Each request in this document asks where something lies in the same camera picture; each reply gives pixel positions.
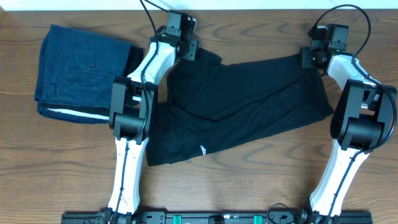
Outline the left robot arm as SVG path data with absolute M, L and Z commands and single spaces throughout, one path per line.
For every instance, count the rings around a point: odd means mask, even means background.
M 160 81 L 179 60 L 194 60 L 196 19 L 168 11 L 166 25 L 154 30 L 149 51 L 126 77 L 113 81 L 109 127 L 116 143 L 116 172 L 108 207 L 98 223 L 131 223 L 140 203 L 139 181 L 146 144 L 155 123 Z

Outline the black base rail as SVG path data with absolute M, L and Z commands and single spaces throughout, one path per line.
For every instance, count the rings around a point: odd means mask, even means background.
M 69 224 L 106 224 L 111 223 L 111 211 L 98 213 L 63 214 L 61 223 Z M 136 224 L 270 224 L 302 223 L 293 212 L 272 211 L 266 213 L 165 213 L 142 212 L 138 215 L 118 215 L 116 223 Z

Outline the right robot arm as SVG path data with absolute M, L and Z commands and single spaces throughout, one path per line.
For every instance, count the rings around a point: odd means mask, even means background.
M 312 42 L 300 49 L 300 66 L 316 68 L 338 84 L 342 93 L 330 124 L 333 147 L 320 183 L 298 223 L 368 223 L 368 213 L 342 212 L 345 195 L 361 164 L 391 137 L 397 123 L 393 86 L 373 79 L 347 52 L 348 26 L 314 25 Z

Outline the folded black garment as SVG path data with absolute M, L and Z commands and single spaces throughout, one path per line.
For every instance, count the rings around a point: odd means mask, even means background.
M 144 49 L 140 47 L 131 46 L 126 61 L 123 77 L 127 77 L 140 65 L 143 59 L 143 55 L 144 55 Z

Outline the black t-shirt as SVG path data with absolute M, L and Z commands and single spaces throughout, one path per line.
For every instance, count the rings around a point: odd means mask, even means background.
M 300 128 L 333 113 L 318 72 L 299 56 L 224 65 L 200 49 L 167 76 L 167 100 L 146 145 L 150 166 L 173 164 Z

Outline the folded dark blue jeans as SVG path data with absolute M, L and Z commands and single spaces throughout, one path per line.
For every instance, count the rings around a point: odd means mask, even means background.
M 124 75 L 134 52 L 129 42 L 51 25 L 39 56 L 38 113 L 72 123 L 107 123 L 113 81 Z

